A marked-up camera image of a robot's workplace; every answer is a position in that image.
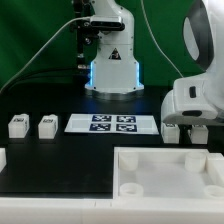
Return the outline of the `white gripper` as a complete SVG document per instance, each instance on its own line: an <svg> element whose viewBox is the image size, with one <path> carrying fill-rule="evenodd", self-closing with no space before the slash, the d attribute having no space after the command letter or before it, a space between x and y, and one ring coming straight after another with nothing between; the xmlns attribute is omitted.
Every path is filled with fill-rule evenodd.
<svg viewBox="0 0 224 224"><path fill-rule="evenodd" d="M161 121L165 124L224 126L221 112L205 97L205 77L180 78L165 96Z"/></svg>

